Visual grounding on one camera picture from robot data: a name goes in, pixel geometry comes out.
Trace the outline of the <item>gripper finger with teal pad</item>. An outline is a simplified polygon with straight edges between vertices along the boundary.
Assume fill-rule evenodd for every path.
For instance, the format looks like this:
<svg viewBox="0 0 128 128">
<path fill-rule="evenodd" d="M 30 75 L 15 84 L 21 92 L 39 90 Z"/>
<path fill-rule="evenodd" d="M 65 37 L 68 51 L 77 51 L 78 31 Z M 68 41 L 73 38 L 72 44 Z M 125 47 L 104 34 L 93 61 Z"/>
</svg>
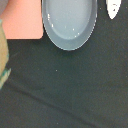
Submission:
<svg viewBox="0 0 128 128">
<path fill-rule="evenodd" d="M 8 44 L 2 27 L 2 20 L 0 19 L 0 89 L 2 88 L 11 73 L 11 70 L 6 68 L 8 60 Z"/>
</svg>

